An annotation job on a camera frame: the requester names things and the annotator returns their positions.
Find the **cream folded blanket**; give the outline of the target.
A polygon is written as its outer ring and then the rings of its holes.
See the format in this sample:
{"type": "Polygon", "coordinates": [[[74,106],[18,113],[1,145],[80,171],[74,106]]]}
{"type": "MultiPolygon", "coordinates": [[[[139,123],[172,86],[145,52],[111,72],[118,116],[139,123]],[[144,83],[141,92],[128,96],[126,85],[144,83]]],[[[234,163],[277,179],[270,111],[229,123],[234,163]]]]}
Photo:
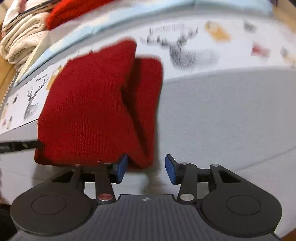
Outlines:
{"type": "Polygon", "coordinates": [[[19,71],[38,44],[48,35],[48,12],[28,15],[2,39],[1,56],[19,71]]]}

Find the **bright red folded blanket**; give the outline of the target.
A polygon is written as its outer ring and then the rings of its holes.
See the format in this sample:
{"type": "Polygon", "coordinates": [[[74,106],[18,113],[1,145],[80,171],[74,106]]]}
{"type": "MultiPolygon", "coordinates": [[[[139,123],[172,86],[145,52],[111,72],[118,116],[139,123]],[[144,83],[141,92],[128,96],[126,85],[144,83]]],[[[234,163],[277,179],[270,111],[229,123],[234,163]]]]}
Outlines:
{"type": "Polygon", "coordinates": [[[62,25],[89,11],[112,2],[112,0],[62,0],[51,11],[47,18],[47,29],[62,25]]]}

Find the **light blue folded sheet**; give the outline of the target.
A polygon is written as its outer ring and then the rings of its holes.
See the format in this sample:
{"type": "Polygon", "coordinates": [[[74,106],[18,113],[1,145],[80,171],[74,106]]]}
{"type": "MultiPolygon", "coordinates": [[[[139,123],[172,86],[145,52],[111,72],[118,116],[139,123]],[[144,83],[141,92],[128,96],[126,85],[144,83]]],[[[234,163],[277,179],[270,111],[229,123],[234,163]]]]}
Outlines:
{"type": "Polygon", "coordinates": [[[204,6],[223,7],[272,15],[270,1],[116,1],[76,17],[48,32],[33,51],[15,81],[18,86],[48,60],[99,31],[132,19],[156,15],[172,9],[198,9],[204,6]]]}

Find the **wooden bed side rail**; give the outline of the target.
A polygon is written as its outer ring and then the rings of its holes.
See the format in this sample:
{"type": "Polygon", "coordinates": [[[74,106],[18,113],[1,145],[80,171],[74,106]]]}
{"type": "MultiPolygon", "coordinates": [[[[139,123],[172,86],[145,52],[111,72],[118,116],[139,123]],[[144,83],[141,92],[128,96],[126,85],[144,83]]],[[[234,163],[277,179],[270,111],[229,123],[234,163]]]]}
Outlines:
{"type": "Polygon", "coordinates": [[[277,0],[273,3],[275,17],[295,32],[295,1],[277,0]]]}

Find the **printed grey bed sheet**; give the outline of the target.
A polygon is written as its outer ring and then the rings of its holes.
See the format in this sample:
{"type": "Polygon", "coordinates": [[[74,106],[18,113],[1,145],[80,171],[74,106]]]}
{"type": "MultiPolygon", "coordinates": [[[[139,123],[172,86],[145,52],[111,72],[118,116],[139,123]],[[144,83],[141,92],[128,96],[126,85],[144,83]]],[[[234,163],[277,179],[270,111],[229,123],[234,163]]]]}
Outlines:
{"type": "Polygon", "coordinates": [[[165,156],[199,168],[220,164],[274,195],[276,234],[295,229],[295,33],[272,16],[222,7],[172,9],[123,22],[63,50],[13,85],[1,140],[33,140],[58,67],[125,38],[163,66],[154,161],[128,171],[120,194],[177,194],[165,156]]]}

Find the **dark red knit sweater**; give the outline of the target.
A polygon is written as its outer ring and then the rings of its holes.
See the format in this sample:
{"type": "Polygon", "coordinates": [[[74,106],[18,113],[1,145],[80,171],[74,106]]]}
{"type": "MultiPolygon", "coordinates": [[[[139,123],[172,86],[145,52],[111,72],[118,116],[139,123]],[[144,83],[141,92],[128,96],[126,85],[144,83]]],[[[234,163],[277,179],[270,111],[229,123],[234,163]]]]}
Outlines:
{"type": "Polygon", "coordinates": [[[36,163],[91,166],[128,155],[133,168],[153,164],[163,67],[136,49],[124,39],[66,64],[38,119],[36,163]]]}

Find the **wooden headboard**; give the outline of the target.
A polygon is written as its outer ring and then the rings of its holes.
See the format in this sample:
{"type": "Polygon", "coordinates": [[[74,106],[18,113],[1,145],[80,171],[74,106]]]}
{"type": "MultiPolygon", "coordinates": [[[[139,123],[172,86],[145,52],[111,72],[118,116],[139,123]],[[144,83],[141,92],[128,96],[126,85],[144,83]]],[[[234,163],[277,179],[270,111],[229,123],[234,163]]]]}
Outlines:
{"type": "Polygon", "coordinates": [[[14,65],[0,57],[0,99],[1,106],[4,104],[6,95],[10,89],[13,78],[16,74],[14,65]]]}

